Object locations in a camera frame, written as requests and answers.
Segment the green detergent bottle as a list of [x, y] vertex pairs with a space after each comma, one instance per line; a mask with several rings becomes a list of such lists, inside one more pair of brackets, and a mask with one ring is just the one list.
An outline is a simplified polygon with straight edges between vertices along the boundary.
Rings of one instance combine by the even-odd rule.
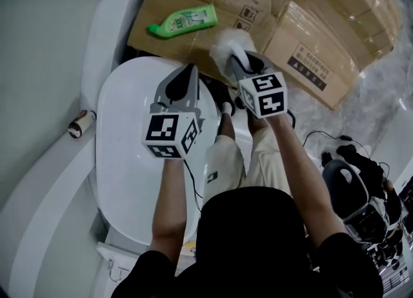
[[181, 34], [210, 28], [218, 24], [213, 4], [178, 10], [170, 14], [160, 25], [150, 24], [148, 31], [158, 37], [169, 39]]

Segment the black round chair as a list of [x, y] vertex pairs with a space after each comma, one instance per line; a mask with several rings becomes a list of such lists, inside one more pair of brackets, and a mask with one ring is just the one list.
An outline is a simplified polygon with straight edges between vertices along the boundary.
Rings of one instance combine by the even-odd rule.
[[346, 222], [367, 207], [368, 191], [348, 163], [333, 159], [325, 165], [322, 176], [333, 210], [341, 220]]

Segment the white oval bathtub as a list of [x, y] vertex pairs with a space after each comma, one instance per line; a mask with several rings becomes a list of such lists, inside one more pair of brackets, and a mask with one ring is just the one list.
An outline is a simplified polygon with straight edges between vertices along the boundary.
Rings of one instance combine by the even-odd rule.
[[[118, 66], [99, 94], [96, 121], [98, 205], [112, 227], [148, 245], [161, 185], [163, 160], [142, 145], [143, 120], [159, 83], [180, 63], [162, 57], [138, 57]], [[204, 83], [198, 107], [204, 120], [184, 166], [187, 222], [184, 240], [197, 230], [203, 204], [207, 151], [217, 133], [217, 108]]]

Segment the person's black shirt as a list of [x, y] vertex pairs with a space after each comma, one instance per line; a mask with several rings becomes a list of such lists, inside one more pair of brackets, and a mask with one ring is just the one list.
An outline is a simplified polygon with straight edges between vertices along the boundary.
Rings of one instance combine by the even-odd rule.
[[196, 262], [176, 274], [160, 252], [140, 255], [112, 298], [382, 298], [372, 260], [345, 233], [326, 238], [312, 271], [302, 219], [275, 188], [223, 192], [204, 205]]

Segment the tape-wrapped brown cardboard box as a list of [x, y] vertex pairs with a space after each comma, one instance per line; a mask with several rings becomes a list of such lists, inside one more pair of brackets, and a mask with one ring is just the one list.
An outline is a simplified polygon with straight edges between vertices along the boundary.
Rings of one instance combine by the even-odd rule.
[[265, 55], [335, 110], [359, 74], [393, 51], [402, 25], [395, 0], [289, 0]]

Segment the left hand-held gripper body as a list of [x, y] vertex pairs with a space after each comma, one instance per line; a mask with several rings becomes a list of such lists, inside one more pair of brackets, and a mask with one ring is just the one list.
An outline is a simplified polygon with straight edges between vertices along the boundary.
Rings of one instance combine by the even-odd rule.
[[188, 159], [202, 131], [205, 104], [178, 108], [154, 102], [144, 116], [142, 145], [157, 159]]

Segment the person's right forearm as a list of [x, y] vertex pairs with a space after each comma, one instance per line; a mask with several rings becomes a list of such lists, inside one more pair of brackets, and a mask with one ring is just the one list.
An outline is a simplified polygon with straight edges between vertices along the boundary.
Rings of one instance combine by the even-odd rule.
[[314, 246], [319, 248], [330, 236], [345, 233], [343, 222], [333, 210], [322, 175], [306, 153], [288, 117], [276, 115], [256, 119], [251, 111], [247, 115], [250, 133], [268, 126], [275, 133], [292, 198]]

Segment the person's left forearm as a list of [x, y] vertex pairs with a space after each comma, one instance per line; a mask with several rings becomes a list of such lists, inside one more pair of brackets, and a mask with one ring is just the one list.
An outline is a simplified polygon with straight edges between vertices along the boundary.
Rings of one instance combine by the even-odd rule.
[[167, 159], [152, 221], [150, 249], [163, 253], [174, 266], [183, 246], [186, 220], [184, 162]]

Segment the person's left black shoe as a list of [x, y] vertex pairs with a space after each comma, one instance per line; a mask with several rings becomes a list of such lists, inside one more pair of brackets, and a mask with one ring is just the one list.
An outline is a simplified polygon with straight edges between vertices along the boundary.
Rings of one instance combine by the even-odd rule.
[[213, 79], [209, 82], [208, 88], [220, 112], [222, 114], [233, 116], [235, 113], [235, 108], [227, 85]]

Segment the grey and black backpack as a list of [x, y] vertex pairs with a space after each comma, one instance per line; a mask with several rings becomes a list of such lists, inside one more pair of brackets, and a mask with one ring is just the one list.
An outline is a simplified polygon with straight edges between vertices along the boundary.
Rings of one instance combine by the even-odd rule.
[[337, 213], [343, 221], [348, 234], [364, 252], [384, 243], [390, 228], [390, 218], [385, 202], [377, 197], [363, 194], [349, 197]]

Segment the paper roll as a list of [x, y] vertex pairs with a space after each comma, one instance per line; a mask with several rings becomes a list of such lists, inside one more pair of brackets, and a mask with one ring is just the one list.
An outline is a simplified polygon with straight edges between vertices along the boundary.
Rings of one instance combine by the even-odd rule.
[[93, 110], [81, 110], [79, 115], [68, 125], [68, 133], [74, 139], [79, 139], [96, 121]]

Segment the white drawer unit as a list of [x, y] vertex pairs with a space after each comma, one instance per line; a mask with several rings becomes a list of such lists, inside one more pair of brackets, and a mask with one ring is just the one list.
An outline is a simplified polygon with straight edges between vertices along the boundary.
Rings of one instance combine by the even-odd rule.
[[131, 273], [139, 256], [105, 243], [98, 243], [97, 251], [104, 259], [107, 282], [105, 291], [111, 295], [114, 289]]

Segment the white fluffy sponge ball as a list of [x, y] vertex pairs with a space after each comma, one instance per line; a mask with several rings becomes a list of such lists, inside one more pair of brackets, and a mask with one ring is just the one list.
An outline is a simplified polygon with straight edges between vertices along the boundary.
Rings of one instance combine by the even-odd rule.
[[234, 71], [230, 66], [230, 57], [236, 55], [242, 64], [247, 64], [246, 51], [256, 52], [250, 34], [242, 29], [227, 28], [218, 33], [210, 47], [210, 57], [219, 73], [231, 83], [236, 82]]

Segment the black garment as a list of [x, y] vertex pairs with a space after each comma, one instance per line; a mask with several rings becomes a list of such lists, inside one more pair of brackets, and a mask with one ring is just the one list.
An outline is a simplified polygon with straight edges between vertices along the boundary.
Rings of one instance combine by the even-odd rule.
[[384, 177], [384, 171], [377, 162], [356, 152], [353, 144], [340, 146], [336, 150], [344, 160], [360, 170], [359, 176], [368, 190], [369, 196], [384, 199], [385, 193], [389, 196], [397, 195], [392, 183]]

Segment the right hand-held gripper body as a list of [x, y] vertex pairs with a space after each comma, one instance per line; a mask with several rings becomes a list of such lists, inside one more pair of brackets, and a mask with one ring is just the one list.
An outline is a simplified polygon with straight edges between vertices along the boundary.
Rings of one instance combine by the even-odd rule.
[[238, 87], [244, 107], [258, 119], [287, 113], [287, 85], [281, 72], [242, 79]]

